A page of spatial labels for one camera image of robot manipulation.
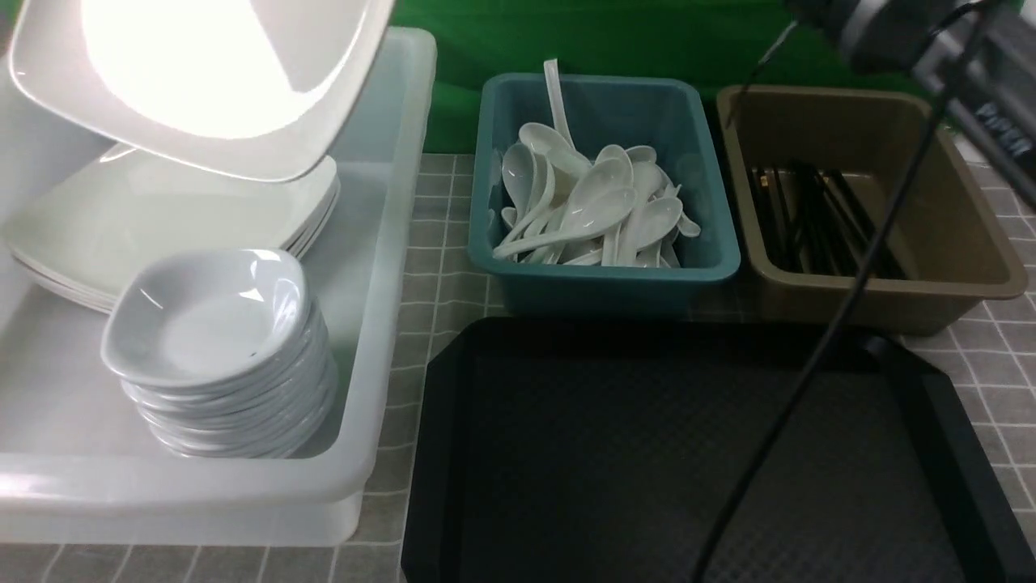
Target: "stack of plates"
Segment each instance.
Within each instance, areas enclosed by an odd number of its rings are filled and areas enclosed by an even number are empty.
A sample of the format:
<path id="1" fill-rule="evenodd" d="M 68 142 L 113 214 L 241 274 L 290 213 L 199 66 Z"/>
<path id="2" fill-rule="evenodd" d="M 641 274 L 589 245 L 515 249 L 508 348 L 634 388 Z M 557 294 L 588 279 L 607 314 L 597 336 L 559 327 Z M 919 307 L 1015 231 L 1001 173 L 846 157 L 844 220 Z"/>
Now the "stack of plates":
<path id="1" fill-rule="evenodd" d="M 107 314 L 138 271 L 176 253 L 265 247 L 300 258 L 338 196 L 327 156 L 297 180 L 265 183 L 116 146 L 32 199 L 0 236 L 40 286 Z"/>

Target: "white plastic container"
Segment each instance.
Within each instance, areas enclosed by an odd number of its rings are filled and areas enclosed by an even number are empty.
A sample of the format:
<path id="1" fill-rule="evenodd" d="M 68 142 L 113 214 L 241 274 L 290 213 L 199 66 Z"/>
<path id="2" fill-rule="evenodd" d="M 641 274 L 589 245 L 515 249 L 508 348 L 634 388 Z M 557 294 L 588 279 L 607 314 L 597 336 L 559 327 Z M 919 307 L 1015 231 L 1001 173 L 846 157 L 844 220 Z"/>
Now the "white plastic container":
<path id="1" fill-rule="evenodd" d="M 328 152 L 341 200 L 303 261 L 343 386 L 290 460 L 183 460 L 100 363 L 103 316 L 0 255 L 0 542 L 315 546 L 356 528 L 377 451 L 435 41 L 390 29 Z M 0 80 L 0 215 L 111 143 Z"/>

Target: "black tray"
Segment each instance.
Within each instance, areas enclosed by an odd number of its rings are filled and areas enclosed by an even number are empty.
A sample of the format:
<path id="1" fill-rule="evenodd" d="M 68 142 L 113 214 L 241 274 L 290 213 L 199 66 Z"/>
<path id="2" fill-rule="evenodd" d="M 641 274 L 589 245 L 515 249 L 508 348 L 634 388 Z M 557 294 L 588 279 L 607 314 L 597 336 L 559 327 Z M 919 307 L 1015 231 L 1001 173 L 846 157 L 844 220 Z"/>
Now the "black tray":
<path id="1" fill-rule="evenodd" d="M 472 325 L 428 368 L 407 581 L 688 581 L 817 337 L 771 325 Z M 1036 581 L 946 376 L 868 333 L 834 353 L 707 581 Z"/>

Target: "tan container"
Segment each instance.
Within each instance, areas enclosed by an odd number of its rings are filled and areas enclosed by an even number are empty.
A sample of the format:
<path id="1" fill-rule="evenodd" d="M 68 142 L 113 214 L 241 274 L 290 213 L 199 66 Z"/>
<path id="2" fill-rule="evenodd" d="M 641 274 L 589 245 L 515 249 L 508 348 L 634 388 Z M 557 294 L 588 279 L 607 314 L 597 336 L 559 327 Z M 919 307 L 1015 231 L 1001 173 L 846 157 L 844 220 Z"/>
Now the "tan container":
<path id="1" fill-rule="evenodd" d="M 740 89 L 719 93 L 721 120 Z M 876 225 L 928 112 L 921 99 L 885 91 L 756 86 L 745 95 L 723 142 L 748 258 L 761 280 L 761 318 L 829 322 L 852 278 L 789 272 L 770 261 L 746 168 L 801 159 L 838 169 Z M 933 334 L 980 301 L 1015 298 L 1028 285 L 1014 247 L 945 132 L 922 164 L 889 246 L 910 279 L 872 279 L 855 325 Z"/>

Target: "teal plastic bin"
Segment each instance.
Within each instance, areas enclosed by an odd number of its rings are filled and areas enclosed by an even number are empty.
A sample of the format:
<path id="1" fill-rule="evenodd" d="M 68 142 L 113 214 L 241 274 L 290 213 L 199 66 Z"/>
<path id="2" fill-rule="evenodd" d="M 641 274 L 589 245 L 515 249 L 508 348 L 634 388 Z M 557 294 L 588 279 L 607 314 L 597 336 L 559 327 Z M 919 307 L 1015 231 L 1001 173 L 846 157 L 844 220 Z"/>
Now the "teal plastic bin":
<path id="1" fill-rule="evenodd" d="M 552 124 L 542 75 L 508 74 L 482 90 L 479 143 L 471 192 L 468 254 L 496 275 L 507 309 L 521 316 L 684 318 L 701 288 L 729 279 L 741 264 L 733 218 L 709 133 L 701 97 L 669 79 L 562 76 L 572 139 L 591 159 L 602 147 L 648 144 L 675 183 L 701 236 L 681 237 L 681 268 L 540 265 L 494 259 L 503 238 L 500 208 L 508 201 L 499 163 L 518 128 Z"/>

